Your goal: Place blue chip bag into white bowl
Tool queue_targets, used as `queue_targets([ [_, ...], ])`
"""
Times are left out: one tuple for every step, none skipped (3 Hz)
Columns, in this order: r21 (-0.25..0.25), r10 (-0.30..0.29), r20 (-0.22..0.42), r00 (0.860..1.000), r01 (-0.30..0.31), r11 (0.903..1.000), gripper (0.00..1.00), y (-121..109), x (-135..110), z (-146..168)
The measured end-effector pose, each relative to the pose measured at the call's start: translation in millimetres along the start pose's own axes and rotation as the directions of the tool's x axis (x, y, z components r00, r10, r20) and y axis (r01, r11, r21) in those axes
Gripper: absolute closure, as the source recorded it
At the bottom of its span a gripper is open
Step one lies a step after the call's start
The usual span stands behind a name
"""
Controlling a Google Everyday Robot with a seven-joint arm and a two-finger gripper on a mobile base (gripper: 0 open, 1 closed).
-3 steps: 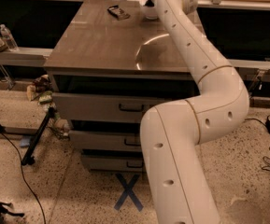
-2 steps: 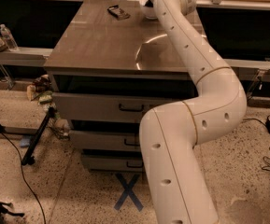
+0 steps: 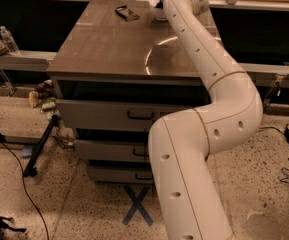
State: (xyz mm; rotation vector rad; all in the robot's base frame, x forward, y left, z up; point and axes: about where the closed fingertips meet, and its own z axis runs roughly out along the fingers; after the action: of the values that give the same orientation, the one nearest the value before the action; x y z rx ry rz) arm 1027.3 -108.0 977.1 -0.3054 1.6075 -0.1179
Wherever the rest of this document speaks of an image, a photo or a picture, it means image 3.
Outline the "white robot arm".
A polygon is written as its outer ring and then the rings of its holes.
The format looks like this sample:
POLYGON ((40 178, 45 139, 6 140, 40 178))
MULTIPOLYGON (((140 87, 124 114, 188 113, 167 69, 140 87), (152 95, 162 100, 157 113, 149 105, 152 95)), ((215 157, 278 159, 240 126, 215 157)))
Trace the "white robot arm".
POLYGON ((197 16, 208 0, 161 0, 211 103, 158 119, 149 157, 169 240, 235 240, 206 159, 246 141, 262 121, 260 95, 245 70, 197 16))

